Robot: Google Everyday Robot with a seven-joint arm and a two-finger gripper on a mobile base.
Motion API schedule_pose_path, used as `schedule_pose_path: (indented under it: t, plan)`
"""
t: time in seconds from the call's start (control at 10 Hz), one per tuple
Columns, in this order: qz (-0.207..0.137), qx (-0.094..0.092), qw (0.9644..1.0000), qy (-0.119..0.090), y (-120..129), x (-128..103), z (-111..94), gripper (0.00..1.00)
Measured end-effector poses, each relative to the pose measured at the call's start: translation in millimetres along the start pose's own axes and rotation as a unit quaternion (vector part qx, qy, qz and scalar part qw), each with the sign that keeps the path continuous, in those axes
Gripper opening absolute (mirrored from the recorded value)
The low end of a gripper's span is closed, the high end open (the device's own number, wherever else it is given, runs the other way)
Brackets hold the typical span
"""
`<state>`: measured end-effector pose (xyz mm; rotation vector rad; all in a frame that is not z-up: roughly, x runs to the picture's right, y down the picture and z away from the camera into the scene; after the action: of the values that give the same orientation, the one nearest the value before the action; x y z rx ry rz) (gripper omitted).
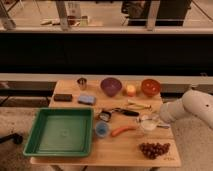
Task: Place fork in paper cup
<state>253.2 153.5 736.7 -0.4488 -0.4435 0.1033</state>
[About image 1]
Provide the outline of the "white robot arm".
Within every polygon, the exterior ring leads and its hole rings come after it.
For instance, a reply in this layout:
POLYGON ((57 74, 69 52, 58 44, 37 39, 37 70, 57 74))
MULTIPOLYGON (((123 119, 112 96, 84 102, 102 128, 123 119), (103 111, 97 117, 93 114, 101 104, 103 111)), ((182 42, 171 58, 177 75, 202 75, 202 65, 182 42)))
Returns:
POLYGON ((197 90, 189 90, 175 101, 163 103, 159 116, 166 123, 175 122, 193 115, 213 130, 213 95, 197 90))

